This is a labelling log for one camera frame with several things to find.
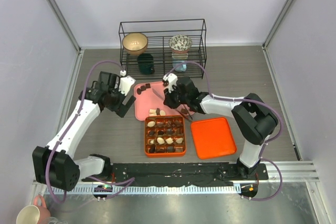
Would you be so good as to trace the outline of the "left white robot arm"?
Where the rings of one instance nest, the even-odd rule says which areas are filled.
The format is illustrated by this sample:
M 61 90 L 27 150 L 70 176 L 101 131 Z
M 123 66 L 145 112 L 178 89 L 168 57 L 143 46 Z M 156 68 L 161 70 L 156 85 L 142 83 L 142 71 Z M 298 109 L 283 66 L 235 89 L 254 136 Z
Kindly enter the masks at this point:
M 38 146 L 32 153 L 37 182 L 53 188 L 71 191 L 78 181 L 95 176 L 105 182 L 112 174 L 110 158 L 91 154 L 74 161 L 76 149 L 91 123 L 104 109 L 124 117 L 136 98 L 124 100 L 135 79 L 120 74 L 100 72 L 97 81 L 85 86 L 80 93 L 75 109 L 56 136 L 45 146 Z

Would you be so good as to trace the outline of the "pink tray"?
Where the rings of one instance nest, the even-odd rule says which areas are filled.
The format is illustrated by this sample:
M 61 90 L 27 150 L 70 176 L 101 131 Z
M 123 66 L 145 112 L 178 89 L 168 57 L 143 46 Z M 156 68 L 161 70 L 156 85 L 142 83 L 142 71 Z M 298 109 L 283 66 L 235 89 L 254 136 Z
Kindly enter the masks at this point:
M 139 83 L 134 87 L 134 114 L 139 121 L 144 121 L 149 116 L 154 115 L 180 115 L 174 109 L 170 109 L 163 104 L 153 92 L 155 89 L 164 98 L 164 89 L 162 81 Z

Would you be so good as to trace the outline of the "orange chocolate box tray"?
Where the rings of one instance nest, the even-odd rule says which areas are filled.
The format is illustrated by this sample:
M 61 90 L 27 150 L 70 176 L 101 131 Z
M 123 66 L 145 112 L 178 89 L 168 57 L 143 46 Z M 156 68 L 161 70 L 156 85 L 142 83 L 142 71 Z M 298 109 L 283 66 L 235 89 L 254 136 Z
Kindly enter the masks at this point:
M 144 152 L 153 158 L 184 156 L 184 118 L 180 115 L 147 117 L 144 121 Z

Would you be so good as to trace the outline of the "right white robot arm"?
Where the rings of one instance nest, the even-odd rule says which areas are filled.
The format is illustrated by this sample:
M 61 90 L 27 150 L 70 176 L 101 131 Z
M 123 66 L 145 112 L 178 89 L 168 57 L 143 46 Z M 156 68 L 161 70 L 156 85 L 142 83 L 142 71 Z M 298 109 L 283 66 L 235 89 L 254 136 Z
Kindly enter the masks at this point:
M 176 109 L 187 105 L 190 111 L 200 114 L 218 114 L 235 119 L 245 138 L 243 151 L 236 166 L 242 179 L 255 175 L 264 145 L 274 140 L 270 136 L 279 127 L 281 134 L 283 120 L 279 113 L 265 104 L 258 95 L 246 97 L 220 97 L 210 92 L 200 92 L 190 77 L 178 78 L 169 73 L 163 77 L 164 105 Z

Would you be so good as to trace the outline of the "orange box lid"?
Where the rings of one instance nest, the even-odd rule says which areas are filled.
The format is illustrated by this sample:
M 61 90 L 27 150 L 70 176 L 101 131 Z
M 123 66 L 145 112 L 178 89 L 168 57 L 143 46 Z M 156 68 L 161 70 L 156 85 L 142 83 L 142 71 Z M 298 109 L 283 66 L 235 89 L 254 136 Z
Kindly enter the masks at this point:
M 237 151 L 229 123 L 224 117 L 194 121 L 191 132 L 200 159 L 233 155 Z

